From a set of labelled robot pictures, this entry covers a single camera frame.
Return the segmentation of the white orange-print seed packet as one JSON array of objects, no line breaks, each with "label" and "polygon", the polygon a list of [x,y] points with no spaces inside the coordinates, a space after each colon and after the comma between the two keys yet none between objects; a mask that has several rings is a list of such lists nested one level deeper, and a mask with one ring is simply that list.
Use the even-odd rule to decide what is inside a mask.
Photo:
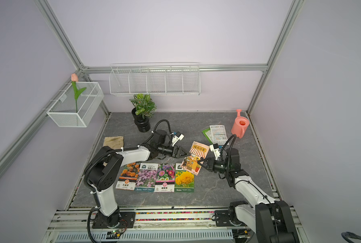
[{"label": "white orange-print seed packet", "polygon": [[207,157],[209,150],[209,146],[194,141],[190,149],[190,155],[183,160],[181,168],[194,175],[198,175],[202,168],[198,162]]}]

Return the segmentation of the sunflower seed packet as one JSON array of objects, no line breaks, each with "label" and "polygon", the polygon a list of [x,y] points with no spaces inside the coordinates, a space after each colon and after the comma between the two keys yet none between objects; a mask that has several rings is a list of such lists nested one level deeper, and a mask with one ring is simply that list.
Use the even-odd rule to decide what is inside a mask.
[{"label": "sunflower seed packet", "polygon": [[182,168],[181,163],[176,163],[175,170],[175,192],[194,192],[195,176]]}]

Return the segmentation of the green seed packet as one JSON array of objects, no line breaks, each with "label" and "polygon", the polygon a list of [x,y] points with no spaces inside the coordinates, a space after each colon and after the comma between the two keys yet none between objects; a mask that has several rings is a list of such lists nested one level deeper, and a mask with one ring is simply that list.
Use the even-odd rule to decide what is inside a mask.
[{"label": "green seed packet", "polygon": [[202,131],[202,134],[205,136],[205,138],[208,140],[210,144],[213,144],[212,142],[212,135],[211,135],[211,129],[207,128]]}]

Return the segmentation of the white text seed packet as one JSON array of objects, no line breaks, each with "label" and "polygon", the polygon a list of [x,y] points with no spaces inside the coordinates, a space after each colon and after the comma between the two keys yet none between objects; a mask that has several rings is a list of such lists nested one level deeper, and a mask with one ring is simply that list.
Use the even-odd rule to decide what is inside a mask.
[{"label": "white text seed packet", "polygon": [[224,125],[210,125],[211,141],[213,144],[224,145],[228,140]]}]

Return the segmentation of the pink chrysanthemum seed packet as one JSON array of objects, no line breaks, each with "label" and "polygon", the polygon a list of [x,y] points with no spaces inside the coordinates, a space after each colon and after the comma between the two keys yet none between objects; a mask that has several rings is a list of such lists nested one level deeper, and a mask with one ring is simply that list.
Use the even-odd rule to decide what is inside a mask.
[{"label": "pink chrysanthemum seed packet", "polygon": [[159,164],[154,192],[174,192],[175,164]]}]

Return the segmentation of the purple flower seed packet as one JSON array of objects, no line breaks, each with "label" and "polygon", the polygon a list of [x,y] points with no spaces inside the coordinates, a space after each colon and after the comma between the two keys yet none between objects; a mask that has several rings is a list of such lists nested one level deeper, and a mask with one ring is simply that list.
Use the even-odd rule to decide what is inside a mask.
[{"label": "purple flower seed packet", "polygon": [[154,192],[158,166],[154,163],[140,164],[135,191]]}]

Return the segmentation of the orange marigold seed packet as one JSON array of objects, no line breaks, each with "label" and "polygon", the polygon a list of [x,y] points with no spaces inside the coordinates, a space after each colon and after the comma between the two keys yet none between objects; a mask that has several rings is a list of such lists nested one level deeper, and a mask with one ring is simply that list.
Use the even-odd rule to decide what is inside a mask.
[{"label": "orange marigold seed packet", "polygon": [[119,177],[116,181],[116,189],[135,190],[137,179],[140,172],[140,163],[129,163],[120,169]]}]

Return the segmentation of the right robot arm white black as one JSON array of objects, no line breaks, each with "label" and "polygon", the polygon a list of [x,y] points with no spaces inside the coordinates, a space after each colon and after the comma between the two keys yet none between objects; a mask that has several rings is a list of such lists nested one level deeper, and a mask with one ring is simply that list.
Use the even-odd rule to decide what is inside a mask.
[{"label": "right robot arm white black", "polygon": [[289,205],[269,196],[241,168],[239,152],[233,147],[236,138],[236,135],[231,136],[222,147],[212,144],[209,148],[214,157],[198,161],[206,170],[224,175],[228,185],[244,196],[245,201],[230,204],[230,222],[248,226],[259,243],[299,243]]}]

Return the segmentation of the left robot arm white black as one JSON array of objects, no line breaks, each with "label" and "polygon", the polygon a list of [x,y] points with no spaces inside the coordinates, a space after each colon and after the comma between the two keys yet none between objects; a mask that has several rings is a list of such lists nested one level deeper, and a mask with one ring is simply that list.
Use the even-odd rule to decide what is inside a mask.
[{"label": "left robot arm white black", "polygon": [[111,225],[119,222],[120,209],[115,200],[114,183],[122,166],[150,161],[159,155],[185,158],[189,153],[176,144],[183,138],[184,134],[173,132],[169,121],[162,119],[150,137],[135,147],[113,149],[103,146],[83,172],[83,183],[93,194],[99,215],[111,221]]}]

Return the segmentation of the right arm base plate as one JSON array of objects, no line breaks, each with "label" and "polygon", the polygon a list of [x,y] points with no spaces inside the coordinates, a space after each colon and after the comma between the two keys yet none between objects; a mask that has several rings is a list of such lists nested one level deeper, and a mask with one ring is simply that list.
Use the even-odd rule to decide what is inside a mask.
[{"label": "right arm base plate", "polygon": [[238,222],[234,218],[234,213],[230,210],[216,210],[212,216],[212,221],[216,223],[217,227],[231,227],[239,226]]}]

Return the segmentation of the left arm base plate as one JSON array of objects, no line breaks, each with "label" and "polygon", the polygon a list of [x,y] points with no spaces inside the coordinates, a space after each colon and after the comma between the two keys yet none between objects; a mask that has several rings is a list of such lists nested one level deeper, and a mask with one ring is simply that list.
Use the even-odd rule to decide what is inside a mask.
[{"label": "left arm base plate", "polygon": [[93,229],[114,229],[114,228],[133,228],[135,223],[135,212],[114,213],[107,217],[101,212],[96,213],[92,223]]}]

